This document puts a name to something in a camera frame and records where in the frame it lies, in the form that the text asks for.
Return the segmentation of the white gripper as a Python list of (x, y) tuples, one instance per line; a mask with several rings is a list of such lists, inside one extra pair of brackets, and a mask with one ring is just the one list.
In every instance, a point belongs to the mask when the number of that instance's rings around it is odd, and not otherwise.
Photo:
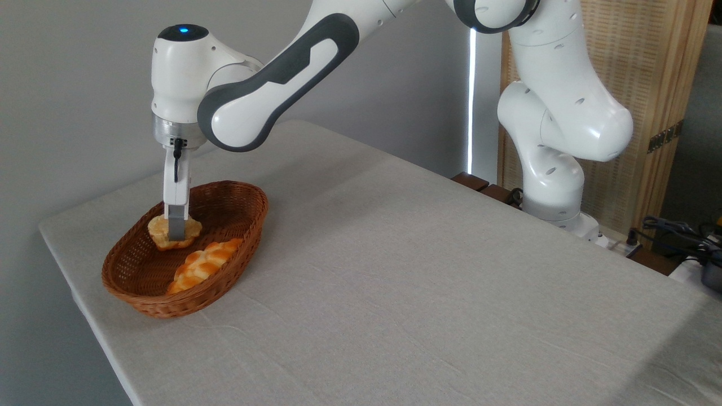
[(168, 239), (185, 241), (190, 203), (190, 152), (165, 147), (163, 202), (168, 220)]

